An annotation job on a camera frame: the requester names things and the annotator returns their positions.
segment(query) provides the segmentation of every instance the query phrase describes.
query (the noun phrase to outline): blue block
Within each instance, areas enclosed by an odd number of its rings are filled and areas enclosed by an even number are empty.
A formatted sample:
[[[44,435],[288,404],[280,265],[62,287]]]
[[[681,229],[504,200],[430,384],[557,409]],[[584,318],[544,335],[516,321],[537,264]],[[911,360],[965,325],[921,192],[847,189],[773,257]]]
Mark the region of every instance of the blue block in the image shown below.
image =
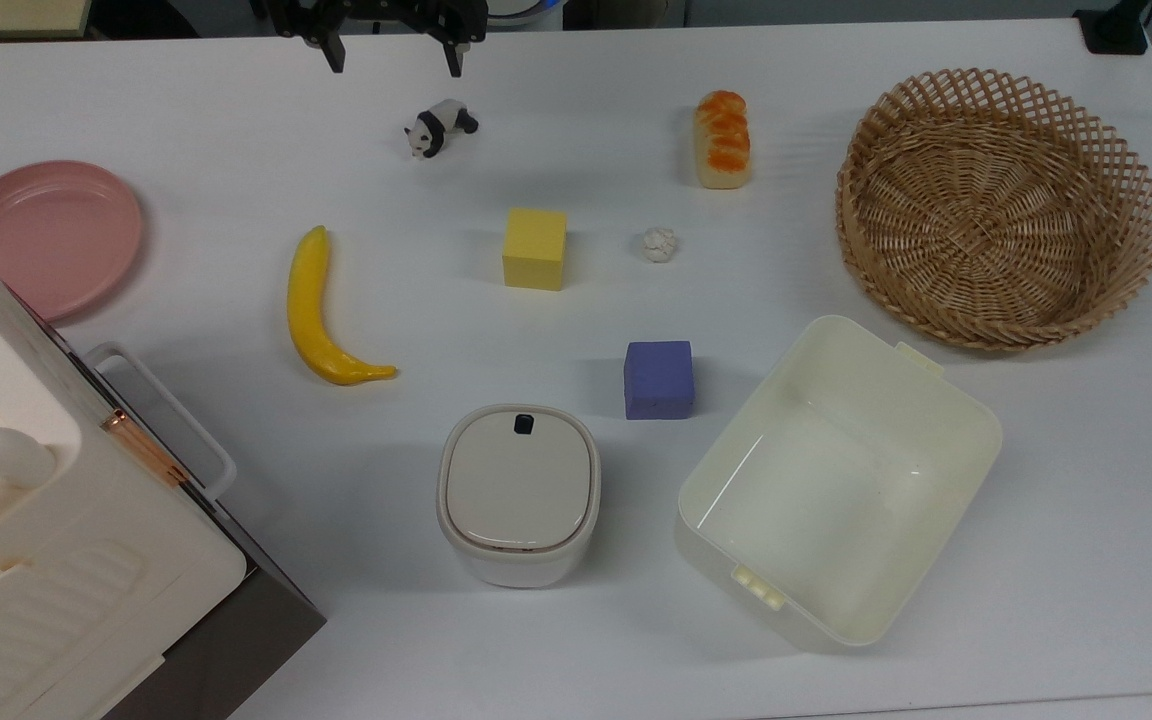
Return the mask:
[[[682,420],[696,402],[691,343],[631,342],[626,351],[626,418]]]

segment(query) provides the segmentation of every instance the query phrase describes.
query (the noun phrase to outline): bread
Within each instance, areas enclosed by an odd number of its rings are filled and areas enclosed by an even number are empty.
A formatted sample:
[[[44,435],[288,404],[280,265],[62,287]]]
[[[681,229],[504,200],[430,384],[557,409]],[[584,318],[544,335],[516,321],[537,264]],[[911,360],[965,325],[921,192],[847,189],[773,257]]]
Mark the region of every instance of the bread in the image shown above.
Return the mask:
[[[692,115],[696,177],[703,187],[732,190],[749,182],[749,122],[745,99],[728,90],[705,96]]]

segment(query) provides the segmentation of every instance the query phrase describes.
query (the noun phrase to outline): toy banana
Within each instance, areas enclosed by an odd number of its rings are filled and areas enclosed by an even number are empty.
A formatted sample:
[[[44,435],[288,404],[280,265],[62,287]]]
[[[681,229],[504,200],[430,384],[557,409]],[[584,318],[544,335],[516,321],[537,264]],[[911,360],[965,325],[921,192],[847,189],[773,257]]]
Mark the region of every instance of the toy banana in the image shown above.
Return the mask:
[[[353,386],[382,381],[397,372],[393,365],[371,365],[340,350],[323,327],[323,290],[328,278],[332,243],[323,225],[311,229],[296,247],[287,281],[287,327],[301,359],[325,381]]]

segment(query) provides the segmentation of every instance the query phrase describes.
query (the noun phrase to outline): wicker basket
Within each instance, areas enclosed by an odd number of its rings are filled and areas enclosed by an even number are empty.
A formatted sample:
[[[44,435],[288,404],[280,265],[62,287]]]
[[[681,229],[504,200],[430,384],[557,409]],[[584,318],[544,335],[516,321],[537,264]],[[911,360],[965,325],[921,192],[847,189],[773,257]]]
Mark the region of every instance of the wicker basket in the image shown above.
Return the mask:
[[[1114,128],[996,70],[909,78],[838,174],[838,237],[870,297],[947,343],[1087,332],[1152,273],[1152,179]]]

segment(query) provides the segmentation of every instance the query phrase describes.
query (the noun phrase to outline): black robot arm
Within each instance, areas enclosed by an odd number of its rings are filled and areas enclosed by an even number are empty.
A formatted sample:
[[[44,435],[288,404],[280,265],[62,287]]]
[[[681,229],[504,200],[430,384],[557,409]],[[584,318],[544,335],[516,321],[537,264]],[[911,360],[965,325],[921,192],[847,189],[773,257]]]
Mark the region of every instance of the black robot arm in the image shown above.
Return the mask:
[[[282,37],[300,36],[319,47],[334,73],[344,69],[340,23],[344,18],[397,20],[433,37],[444,46],[452,77],[461,77],[465,51],[488,31],[486,0],[314,0],[306,8],[298,0],[265,0],[274,29]]]

